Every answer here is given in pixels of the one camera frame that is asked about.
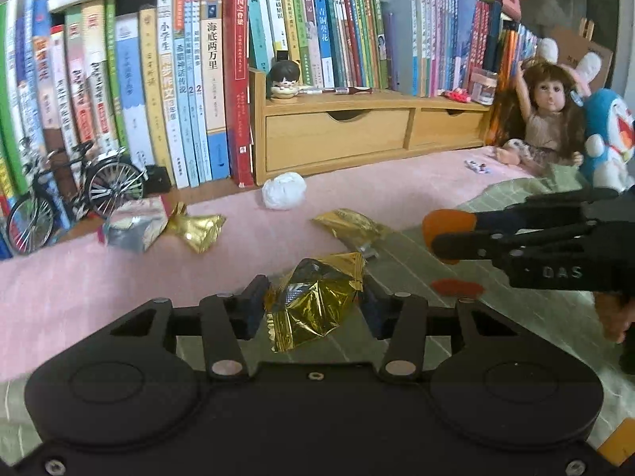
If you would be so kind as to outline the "person's right hand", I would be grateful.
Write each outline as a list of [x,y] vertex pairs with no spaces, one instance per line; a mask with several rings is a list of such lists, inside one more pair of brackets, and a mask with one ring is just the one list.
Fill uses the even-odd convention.
[[633,299],[625,301],[618,294],[593,294],[594,307],[598,320],[602,325],[605,338],[614,343],[622,343],[626,337],[626,331],[634,323]]

